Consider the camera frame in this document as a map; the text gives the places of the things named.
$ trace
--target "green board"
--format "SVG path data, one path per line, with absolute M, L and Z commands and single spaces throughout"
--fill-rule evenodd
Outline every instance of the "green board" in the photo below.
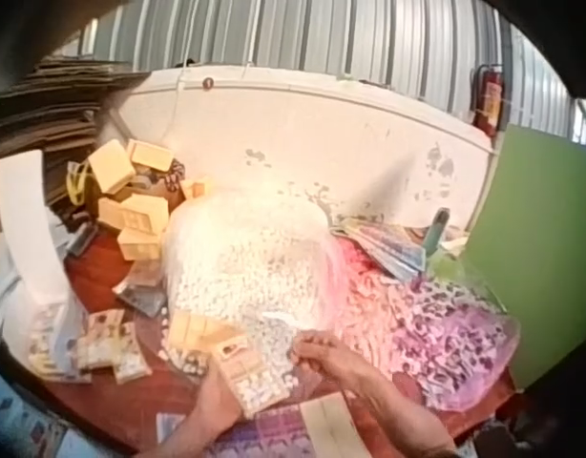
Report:
M 525 388 L 586 339 L 586 148 L 510 126 L 465 258 L 521 323 Z

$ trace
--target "teal bottle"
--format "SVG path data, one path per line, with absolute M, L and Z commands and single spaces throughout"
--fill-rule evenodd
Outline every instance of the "teal bottle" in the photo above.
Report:
M 425 238 L 423 239 L 423 248 L 425 248 L 427 257 L 431 256 L 433 253 L 435 253 L 435 251 L 437 251 L 439 240 L 441 240 L 442 236 L 444 235 L 444 231 L 446 230 L 449 219 L 450 210 L 448 208 L 440 208 L 437 210 L 437 213 L 433 218 L 433 223 L 427 230 Z

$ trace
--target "fire extinguisher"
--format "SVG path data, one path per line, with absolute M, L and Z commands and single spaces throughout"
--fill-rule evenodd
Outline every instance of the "fire extinguisher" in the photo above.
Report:
M 503 73 L 499 65 L 481 65 L 475 74 L 475 117 L 473 125 L 490 138 L 496 129 L 503 104 Z

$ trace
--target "hand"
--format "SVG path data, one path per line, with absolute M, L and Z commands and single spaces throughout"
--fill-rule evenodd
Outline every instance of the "hand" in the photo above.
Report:
M 362 380 L 377 369 L 362 355 L 324 331 L 302 331 L 291 346 L 289 358 L 295 365 L 312 369 L 355 393 Z
M 205 433 L 214 440 L 232 427 L 241 416 L 240 402 L 211 358 L 208 373 L 199 387 L 196 407 L 191 414 L 191 417 L 195 417 L 193 423 L 205 428 Z

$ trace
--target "table surface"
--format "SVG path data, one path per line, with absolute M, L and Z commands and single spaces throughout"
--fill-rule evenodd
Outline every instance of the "table surface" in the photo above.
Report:
M 111 288 L 126 276 L 130 265 L 121 257 L 115 237 L 101 233 L 82 258 L 67 260 L 67 271 L 79 299 L 90 312 L 96 312 L 122 306 Z M 127 319 L 132 317 L 131 312 L 126 314 Z M 144 353 L 153 374 L 125 385 L 118 385 L 112 371 L 106 369 L 94 371 L 90 385 L 68 385 L 41 381 L 24 370 L 17 370 L 11 375 L 10 369 L 4 368 L 5 365 L 10 366 L 11 361 L 3 363 L 3 357 L 0 357 L 0 366 L 17 383 L 39 395 L 50 408 L 90 436 L 121 451 L 131 452 L 156 444 L 158 412 L 187 413 L 196 394 L 194 386 L 170 369 L 154 352 Z M 395 376 L 395 384 L 408 396 L 420 398 L 419 389 L 406 377 Z M 315 395 L 335 389 L 335 386 L 323 383 Z M 437 413 L 450 434 L 459 437 L 491 417 L 513 395 L 513 383 L 506 372 L 476 407 L 462 413 Z M 374 457 L 399 456 L 363 406 L 352 402 L 350 410 L 361 437 Z

